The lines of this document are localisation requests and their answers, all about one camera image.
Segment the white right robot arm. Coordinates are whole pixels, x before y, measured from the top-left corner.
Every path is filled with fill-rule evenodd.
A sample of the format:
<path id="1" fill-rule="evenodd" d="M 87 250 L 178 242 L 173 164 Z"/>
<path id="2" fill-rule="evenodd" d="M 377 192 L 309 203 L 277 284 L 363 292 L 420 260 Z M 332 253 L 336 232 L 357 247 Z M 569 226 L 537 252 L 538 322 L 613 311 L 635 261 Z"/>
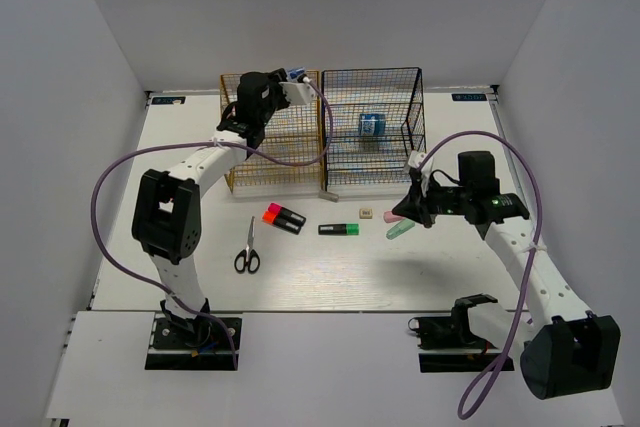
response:
<path id="1" fill-rule="evenodd" d="M 534 244 L 535 227 L 520 198 L 502 193 L 488 151 L 458 156 L 459 178 L 441 185 L 432 162 L 414 151 L 407 161 L 411 186 L 394 214 L 431 227 L 440 215 L 461 216 L 503 263 L 531 316 L 506 343 L 513 316 L 488 294 L 459 298 L 449 329 L 461 344 L 480 339 L 507 351 L 539 399 L 610 387 L 621 332 L 612 316 L 598 316 L 568 286 L 548 253 Z"/>

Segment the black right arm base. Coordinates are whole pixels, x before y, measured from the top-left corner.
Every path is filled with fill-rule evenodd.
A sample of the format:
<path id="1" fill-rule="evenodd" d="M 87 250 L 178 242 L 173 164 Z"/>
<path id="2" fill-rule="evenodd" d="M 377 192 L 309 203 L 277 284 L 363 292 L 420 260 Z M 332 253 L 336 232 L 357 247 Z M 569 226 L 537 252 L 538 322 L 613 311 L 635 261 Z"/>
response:
<path id="1" fill-rule="evenodd" d="M 407 327 L 418 340 L 421 373 L 480 373 L 500 354 L 477 336 L 462 340 L 450 316 L 413 317 Z"/>

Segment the black handled scissors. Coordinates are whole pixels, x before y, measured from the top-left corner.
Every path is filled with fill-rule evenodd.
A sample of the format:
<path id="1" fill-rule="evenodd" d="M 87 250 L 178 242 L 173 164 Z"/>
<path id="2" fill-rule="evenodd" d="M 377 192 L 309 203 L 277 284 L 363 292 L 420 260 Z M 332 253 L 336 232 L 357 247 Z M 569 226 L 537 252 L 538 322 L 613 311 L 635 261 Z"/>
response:
<path id="1" fill-rule="evenodd" d="M 252 216 L 245 247 L 236 255 L 234 259 L 234 269 L 238 274 L 255 274 L 258 272 L 261 260 L 254 248 L 255 239 L 255 217 Z"/>

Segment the blue tape box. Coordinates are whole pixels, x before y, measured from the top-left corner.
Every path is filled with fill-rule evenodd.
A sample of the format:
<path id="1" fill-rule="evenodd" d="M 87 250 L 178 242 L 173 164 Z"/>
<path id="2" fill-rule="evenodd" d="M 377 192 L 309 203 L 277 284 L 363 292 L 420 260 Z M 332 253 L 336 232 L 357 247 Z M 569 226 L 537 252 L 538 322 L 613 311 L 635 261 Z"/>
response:
<path id="1" fill-rule="evenodd" d="M 363 113 L 359 116 L 360 136 L 382 136 L 386 129 L 386 116 L 380 113 Z"/>

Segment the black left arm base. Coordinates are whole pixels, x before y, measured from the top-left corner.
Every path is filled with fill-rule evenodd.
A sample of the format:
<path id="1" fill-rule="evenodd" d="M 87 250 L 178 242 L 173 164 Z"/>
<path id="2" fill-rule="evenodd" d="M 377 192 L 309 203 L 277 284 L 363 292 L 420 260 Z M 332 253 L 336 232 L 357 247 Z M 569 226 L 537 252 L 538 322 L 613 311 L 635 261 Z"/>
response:
<path id="1" fill-rule="evenodd" d="M 147 371 L 233 371 L 230 344 L 219 325 L 206 327 L 198 340 L 187 340 L 161 315 L 152 324 Z"/>

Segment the clear spray bottle blue cap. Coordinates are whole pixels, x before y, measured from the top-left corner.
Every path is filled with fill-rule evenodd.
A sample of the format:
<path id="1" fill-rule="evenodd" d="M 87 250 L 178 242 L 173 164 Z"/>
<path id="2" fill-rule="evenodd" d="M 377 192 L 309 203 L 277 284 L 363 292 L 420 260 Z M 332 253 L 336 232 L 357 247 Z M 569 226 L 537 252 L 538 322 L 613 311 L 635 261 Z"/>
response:
<path id="1" fill-rule="evenodd" d="M 292 68 L 287 71 L 287 78 L 290 82 L 297 81 L 300 77 L 306 75 L 306 69 L 304 67 Z"/>

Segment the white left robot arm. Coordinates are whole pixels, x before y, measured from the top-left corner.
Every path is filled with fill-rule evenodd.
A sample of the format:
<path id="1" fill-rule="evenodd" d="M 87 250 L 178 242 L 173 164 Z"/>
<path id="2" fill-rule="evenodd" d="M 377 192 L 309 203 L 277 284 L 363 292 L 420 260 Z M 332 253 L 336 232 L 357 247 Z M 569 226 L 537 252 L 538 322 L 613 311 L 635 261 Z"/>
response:
<path id="1" fill-rule="evenodd" d="M 188 345 L 211 334 L 208 299 L 197 278 L 193 253 L 200 241 L 201 198 L 260 146 L 273 114 L 290 105 L 284 69 L 240 76 L 237 98 L 221 115 L 212 147 L 202 147 L 180 164 L 146 171 L 140 181 L 132 235 L 155 265 L 168 289 L 161 310 Z"/>

